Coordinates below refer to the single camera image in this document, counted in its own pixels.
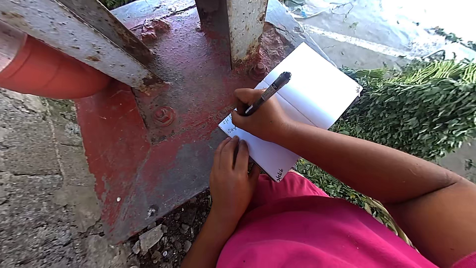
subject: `black pen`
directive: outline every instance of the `black pen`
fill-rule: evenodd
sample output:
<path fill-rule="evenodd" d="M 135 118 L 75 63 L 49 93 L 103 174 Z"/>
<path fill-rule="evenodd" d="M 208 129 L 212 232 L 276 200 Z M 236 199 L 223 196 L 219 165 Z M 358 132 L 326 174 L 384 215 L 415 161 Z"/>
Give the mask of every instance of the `black pen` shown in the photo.
<path fill-rule="evenodd" d="M 245 111 L 245 116 L 252 115 L 265 101 L 269 100 L 280 88 L 291 80 L 290 72 L 283 72 L 274 80 L 274 82 L 263 92 L 261 97 L 255 101 Z"/>

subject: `pink shirt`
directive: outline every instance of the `pink shirt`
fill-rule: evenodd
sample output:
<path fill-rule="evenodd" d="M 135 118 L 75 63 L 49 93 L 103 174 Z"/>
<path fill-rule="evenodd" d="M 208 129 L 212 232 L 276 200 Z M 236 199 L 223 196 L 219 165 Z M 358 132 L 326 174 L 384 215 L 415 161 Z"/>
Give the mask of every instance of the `pink shirt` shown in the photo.
<path fill-rule="evenodd" d="M 435 267 L 365 210 L 295 173 L 279 184 L 261 175 L 248 210 L 218 268 Z"/>

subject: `orange pipe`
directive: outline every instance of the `orange pipe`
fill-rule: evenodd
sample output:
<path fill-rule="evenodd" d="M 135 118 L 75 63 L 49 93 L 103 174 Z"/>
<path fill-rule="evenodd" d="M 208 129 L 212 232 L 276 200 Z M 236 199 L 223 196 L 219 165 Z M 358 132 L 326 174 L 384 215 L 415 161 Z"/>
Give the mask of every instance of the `orange pipe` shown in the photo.
<path fill-rule="evenodd" d="M 106 88 L 111 78 L 29 35 L 0 72 L 0 87 L 54 99 L 78 99 Z"/>

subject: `person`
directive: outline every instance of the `person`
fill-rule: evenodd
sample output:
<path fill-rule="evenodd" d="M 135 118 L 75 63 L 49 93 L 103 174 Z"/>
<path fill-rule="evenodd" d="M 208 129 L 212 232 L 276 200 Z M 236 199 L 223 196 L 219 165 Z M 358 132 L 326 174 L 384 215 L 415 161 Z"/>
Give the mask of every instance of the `person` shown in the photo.
<path fill-rule="evenodd" d="M 262 92 L 235 90 L 233 124 L 379 200 L 418 251 L 297 173 L 280 183 L 256 165 L 248 173 L 247 144 L 234 137 L 215 151 L 212 206 L 182 268 L 476 267 L 475 184 L 401 151 L 292 121 L 274 97 L 241 116 Z"/>

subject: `white paper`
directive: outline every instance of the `white paper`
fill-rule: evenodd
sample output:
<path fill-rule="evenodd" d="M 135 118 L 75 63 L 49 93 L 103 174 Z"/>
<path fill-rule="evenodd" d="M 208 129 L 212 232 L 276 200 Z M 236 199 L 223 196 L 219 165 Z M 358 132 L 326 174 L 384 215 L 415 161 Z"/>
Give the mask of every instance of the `white paper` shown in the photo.
<path fill-rule="evenodd" d="M 293 120 L 323 129 L 332 126 L 362 89 L 305 43 L 294 49 L 255 89 L 268 88 L 282 72 L 291 72 L 291 80 L 274 97 L 285 113 Z M 219 127 L 228 136 L 245 140 L 250 157 L 277 182 L 299 159 L 290 150 L 237 128 L 231 122 L 231 114 Z"/>

